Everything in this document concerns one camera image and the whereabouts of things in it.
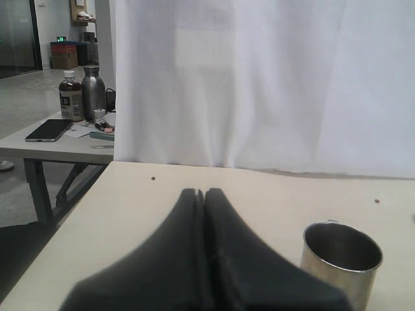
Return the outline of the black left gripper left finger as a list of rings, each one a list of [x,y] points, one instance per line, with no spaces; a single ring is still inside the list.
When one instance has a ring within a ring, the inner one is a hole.
[[[78,282],[61,310],[214,310],[203,194],[184,189],[138,248]]]

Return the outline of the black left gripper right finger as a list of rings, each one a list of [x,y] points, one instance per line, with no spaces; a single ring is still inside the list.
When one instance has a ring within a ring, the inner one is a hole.
[[[346,294],[299,269],[244,222],[220,189],[204,203],[215,310],[351,310]]]

